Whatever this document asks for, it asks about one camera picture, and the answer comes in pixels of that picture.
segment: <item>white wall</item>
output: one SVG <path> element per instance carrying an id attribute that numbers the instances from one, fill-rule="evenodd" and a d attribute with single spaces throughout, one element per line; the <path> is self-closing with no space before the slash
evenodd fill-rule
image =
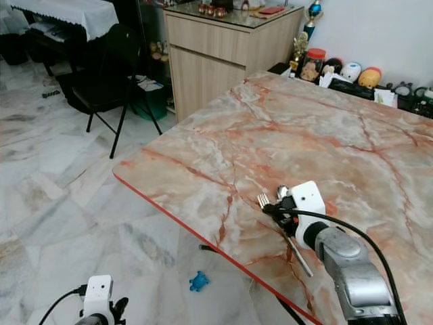
<path id="1" fill-rule="evenodd" d="M 289 0 L 305 7 L 312 2 Z M 324 15 L 310 47 L 325 49 L 327 58 L 377 66 L 383 85 L 433 86 L 433 0 L 322 0 L 321 5 Z"/>

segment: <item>fork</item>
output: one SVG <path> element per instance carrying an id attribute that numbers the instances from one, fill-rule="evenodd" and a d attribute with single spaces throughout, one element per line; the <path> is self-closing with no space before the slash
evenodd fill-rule
<path id="1" fill-rule="evenodd" d="M 266 195 L 266 193 L 259 194 L 257 196 L 257 201 L 258 201 L 258 204 L 260 205 L 260 208 L 262 210 L 266 205 L 271 204 L 269 202 L 269 199 L 268 199 L 268 196 Z M 284 234 L 284 237 L 286 238 L 286 240 L 288 241 L 290 247 L 292 248 L 292 251 L 295 254 L 295 257 L 298 259 L 299 263 L 301 264 L 302 268 L 304 269 L 305 273 L 311 278 L 313 276 L 313 272 L 311 271 L 310 267 L 308 266 L 308 264 L 304 260 L 304 257 L 302 257 L 302 255 L 300 254 L 300 251 L 295 246 L 295 243 L 293 242 L 293 240 L 289 236 L 287 236 L 284 231 L 283 231 L 283 234 Z"/>

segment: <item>marble tabletop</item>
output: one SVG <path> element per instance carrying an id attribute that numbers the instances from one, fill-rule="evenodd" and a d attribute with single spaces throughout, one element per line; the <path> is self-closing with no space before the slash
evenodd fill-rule
<path id="1" fill-rule="evenodd" d="M 301 249 L 308 278 L 256 201 L 314 180 L 327 214 L 384 252 L 408 323 L 433 323 L 432 120 L 262 72 L 114 174 L 314 323 L 346 324 L 314 252 Z"/>

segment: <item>floor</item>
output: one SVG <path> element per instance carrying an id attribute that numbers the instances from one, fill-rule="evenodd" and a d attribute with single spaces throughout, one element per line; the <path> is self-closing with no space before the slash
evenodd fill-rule
<path id="1" fill-rule="evenodd" d="M 58 64 L 55 74 L 68 72 Z M 67 105 L 42 64 L 0 62 L 0 323 L 38 324 L 63 293 L 110 274 L 113 299 L 129 298 L 127 324 L 294 324 L 275 297 L 138 197 L 112 167 L 157 138 L 128 113 L 114 160 L 114 135 Z M 120 110 L 105 116 L 118 121 Z M 169 115 L 163 131 L 175 124 Z M 198 270 L 210 278 L 189 291 Z M 75 324 L 69 297 L 46 325 Z"/>

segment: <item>wooden cabinet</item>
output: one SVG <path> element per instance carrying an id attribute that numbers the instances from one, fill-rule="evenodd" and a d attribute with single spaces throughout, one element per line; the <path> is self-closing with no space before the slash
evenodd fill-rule
<path id="1" fill-rule="evenodd" d="M 267 21 L 246 16 L 234 24 L 186 14 L 194 3 L 177 7 L 165 10 L 164 19 L 178 122 L 248 75 L 287 62 L 303 10 L 292 8 Z"/>

